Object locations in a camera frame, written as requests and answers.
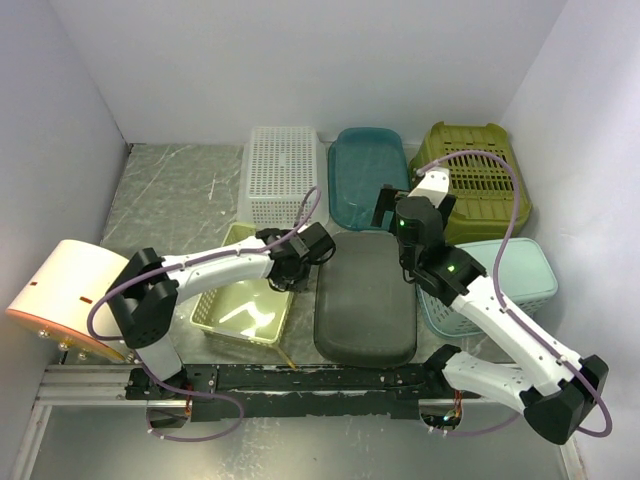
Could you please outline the teal transparent plastic tub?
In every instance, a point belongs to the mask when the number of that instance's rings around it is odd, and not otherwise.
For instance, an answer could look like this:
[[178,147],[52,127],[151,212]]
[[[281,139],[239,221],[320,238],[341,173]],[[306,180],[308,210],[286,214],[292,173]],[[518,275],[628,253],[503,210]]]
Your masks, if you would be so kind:
[[409,188],[401,137],[386,128],[343,130],[328,151],[328,178],[333,221],[346,230],[371,230],[380,189]]

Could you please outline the pale yellow perforated basket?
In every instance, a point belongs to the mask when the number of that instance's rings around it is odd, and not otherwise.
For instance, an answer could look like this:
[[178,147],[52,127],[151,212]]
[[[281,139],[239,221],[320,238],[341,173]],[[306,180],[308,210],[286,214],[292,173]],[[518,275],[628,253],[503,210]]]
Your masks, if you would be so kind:
[[269,254],[257,251],[265,242],[255,233],[247,224],[229,228],[221,250],[230,254],[215,261],[223,271],[214,279],[234,282],[200,294],[190,323],[208,334],[273,346],[281,338],[293,294],[270,287]]

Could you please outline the grey plastic tub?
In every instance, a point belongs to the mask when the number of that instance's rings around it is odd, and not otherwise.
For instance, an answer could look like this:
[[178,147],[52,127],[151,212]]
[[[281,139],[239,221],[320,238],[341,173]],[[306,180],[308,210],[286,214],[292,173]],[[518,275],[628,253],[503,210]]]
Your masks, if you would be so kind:
[[326,360],[395,368],[417,350],[415,288],[406,283],[398,245],[388,233],[341,232],[319,269],[314,344]]

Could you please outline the light blue perforated basket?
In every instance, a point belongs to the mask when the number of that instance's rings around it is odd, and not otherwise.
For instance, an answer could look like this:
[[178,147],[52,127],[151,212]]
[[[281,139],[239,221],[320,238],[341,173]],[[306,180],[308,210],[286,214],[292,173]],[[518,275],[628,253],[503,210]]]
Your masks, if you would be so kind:
[[[502,291],[529,317],[558,290],[558,282],[543,250],[532,239],[511,238],[499,262]],[[474,323],[417,288],[421,316],[426,326],[442,338],[481,334]]]

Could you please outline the white perforated basket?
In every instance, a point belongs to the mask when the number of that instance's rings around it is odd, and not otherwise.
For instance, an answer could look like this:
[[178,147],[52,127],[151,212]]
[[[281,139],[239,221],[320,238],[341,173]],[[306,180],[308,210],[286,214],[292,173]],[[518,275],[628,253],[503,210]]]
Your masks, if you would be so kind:
[[325,145],[308,126],[258,126],[243,149],[237,220],[259,228],[290,228],[302,217],[329,221]]

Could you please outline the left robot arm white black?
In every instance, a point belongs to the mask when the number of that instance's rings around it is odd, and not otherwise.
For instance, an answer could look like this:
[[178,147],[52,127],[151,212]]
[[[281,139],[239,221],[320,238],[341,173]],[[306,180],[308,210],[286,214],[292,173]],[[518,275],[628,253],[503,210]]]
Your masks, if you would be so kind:
[[136,253],[108,288],[106,303],[121,337],[150,371],[150,386],[162,398],[181,395],[185,367],[169,329],[177,305],[241,281],[265,280],[277,292],[299,292],[310,271],[336,251],[320,223],[298,229],[263,229],[233,245],[181,256]]

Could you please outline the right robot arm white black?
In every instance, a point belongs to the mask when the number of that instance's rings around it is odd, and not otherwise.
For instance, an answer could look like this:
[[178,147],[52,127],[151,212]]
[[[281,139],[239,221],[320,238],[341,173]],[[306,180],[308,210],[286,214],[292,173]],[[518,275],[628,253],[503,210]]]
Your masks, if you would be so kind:
[[605,427],[597,435],[608,436],[613,422],[601,397],[608,365],[555,339],[503,294],[480,262],[445,241],[446,209],[454,202],[450,194],[433,200],[385,185],[371,223],[381,225],[390,212],[404,279],[478,326],[515,365],[482,361],[445,345],[426,363],[426,390],[439,398],[457,390],[491,399],[522,415],[556,445],[583,432],[583,421],[599,407]]

